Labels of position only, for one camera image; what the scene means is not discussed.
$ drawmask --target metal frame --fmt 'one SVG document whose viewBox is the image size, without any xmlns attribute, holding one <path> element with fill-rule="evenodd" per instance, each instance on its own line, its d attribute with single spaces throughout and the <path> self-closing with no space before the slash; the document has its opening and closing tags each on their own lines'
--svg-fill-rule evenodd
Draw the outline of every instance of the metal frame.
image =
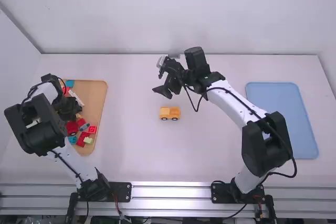
<svg viewBox="0 0 336 224">
<path fill-rule="evenodd" d="M 129 216 L 227 217 L 241 204 L 213 204 L 210 183 L 132 182 L 132 199 L 119 207 Z M 65 215 L 74 185 L 0 184 L 0 215 Z M 278 218 L 336 219 L 336 187 L 265 187 Z M 254 205 L 237 217 L 254 217 Z M 86 214 L 79 202 L 76 214 Z M 89 215 L 117 216 L 113 202 L 91 202 Z"/>
</svg>

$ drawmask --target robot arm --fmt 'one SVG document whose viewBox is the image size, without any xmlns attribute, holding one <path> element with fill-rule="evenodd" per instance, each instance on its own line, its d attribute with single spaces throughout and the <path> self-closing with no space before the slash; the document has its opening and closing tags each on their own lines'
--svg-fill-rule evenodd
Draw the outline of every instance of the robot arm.
<svg viewBox="0 0 336 224">
<path fill-rule="evenodd" d="M 193 87 L 190 90 L 218 106 L 241 129 L 241 154 L 245 166 L 231 181 L 231 194 L 239 201 L 240 196 L 262 183 L 268 173 L 292 158 L 285 118 L 279 112 L 269 114 L 256 107 L 235 91 L 224 76 L 211 72 L 201 47 L 190 48 L 184 53 L 186 70 L 167 56 L 159 59 L 159 79 L 164 72 L 168 76 L 164 85 L 153 91 L 171 99 L 171 92 L 179 94 L 182 87 L 186 92 L 187 88 Z"/>
<path fill-rule="evenodd" d="M 21 148 L 61 165 L 82 198 L 95 201 L 106 197 L 110 191 L 106 178 L 76 152 L 67 138 L 63 120 L 75 120 L 81 106 L 75 98 L 63 95 L 56 76 L 48 74 L 41 80 L 21 104 L 5 110 Z"/>
</svg>

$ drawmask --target blue tray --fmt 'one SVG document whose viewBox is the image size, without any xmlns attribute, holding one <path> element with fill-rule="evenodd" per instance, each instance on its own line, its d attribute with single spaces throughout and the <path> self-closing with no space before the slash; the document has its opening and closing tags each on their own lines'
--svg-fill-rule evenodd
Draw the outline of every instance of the blue tray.
<svg viewBox="0 0 336 224">
<path fill-rule="evenodd" d="M 319 150 L 299 87 L 292 82 L 249 82 L 247 99 L 271 113 L 279 111 L 286 119 L 295 158 L 313 159 Z"/>
</svg>

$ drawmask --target building block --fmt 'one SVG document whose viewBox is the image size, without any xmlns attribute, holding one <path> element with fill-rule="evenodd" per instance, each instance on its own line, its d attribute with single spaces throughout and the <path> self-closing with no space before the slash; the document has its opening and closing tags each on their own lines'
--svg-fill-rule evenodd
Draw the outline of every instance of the building block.
<svg viewBox="0 0 336 224">
<path fill-rule="evenodd" d="M 90 134 L 96 134 L 96 132 L 97 132 L 97 126 L 90 126 L 88 132 Z"/>
<path fill-rule="evenodd" d="M 84 131 L 90 126 L 89 123 L 83 124 L 81 127 L 79 127 L 79 131 Z"/>
<path fill-rule="evenodd" d="M 67 122 L 66 128 L 68 131 L 68 136 L 74 136 L 78 132 L 78 124 L 76 122 Z"/>
<path fill-rule="evenodd" d="M 67 80 L 65 81 L 65 86 L 69 87 L 69 88 L 73 88 L 75 84 L 74 80 Z"/>
<path fill-rule="evenodd" d="M 77 120 L 78 127 L 81 127 L 82 125 L 86 124 L 86 121 L 84 118 L 80 118 Z"/>
<path fill-rule="evenodd" d="M 64 88 L 64 86 L 62 86 L 62 91 L 63 91 L 63 94 L 64 94 L 64 95 L 68 94 L 69 90 L 70 90 L 70 88 L 67 87 L 67 92 L 64 94 L 64 92 L 65 92 L 65 88 Z"/>
<path fill-rule="evenodd" d="M 92 144 L 93 143 L 93 139 L 90 138 L 90 137 L 85 137 L 84 138 L 84 142 L 87 143 L 87 144 Z"/>
<path fill-rule="evenodd" d="M 69 136 L 68 139 L 71 144 L 75 144 L 77 142 L 76 136 Z"/>
<path fill-rule="evenodd" d="M 90 126 L 90 124 L 87 123 L 84 118 L 80 118 L 77 121 L 77 124 L 79 126 L 79 131 L 84 131 L 84 130 L 86 130 Z"/>
<path fill-rule="evenodd" d="M 79 136 L 76 144 L 80 147 L 84 147 L 85 146 L 84 139 L 85 139 L 85 137 L 88 137 L 88 136 L 90 136 L 90 133 L 87 133 L 87 132 L 80 133 L 80 136 Z"/>
</svg>

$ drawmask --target cork mat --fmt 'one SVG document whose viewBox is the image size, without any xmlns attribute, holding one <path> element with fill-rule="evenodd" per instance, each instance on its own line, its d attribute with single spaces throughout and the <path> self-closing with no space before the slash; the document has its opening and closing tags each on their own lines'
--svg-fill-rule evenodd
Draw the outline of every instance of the cork mat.
<svg viewBox="0 0 336 224">
<path fill-rule="evenodd" d="M 96 134 L 90 134 L 90 138 L 93 139 L 92 144 L 85 144 L 84 147 L 80 147 L 76 144 L 72 145 L 81 156 L 87 156 L 93 152 L 94 146 L 96 145 L 101 113 L 107 92 L 107 83 L 105 81 L 96 80 L 75 80 L 75 84 L 71 90 L 85 105 L 83 111 L 79 114 L 87 123 L 90 123 L 91 126 L 97 127 Z M 79 131 L 76 134 L 77 139 L 79 138 L 80 133 L 81 132 Z"/>
</svg>

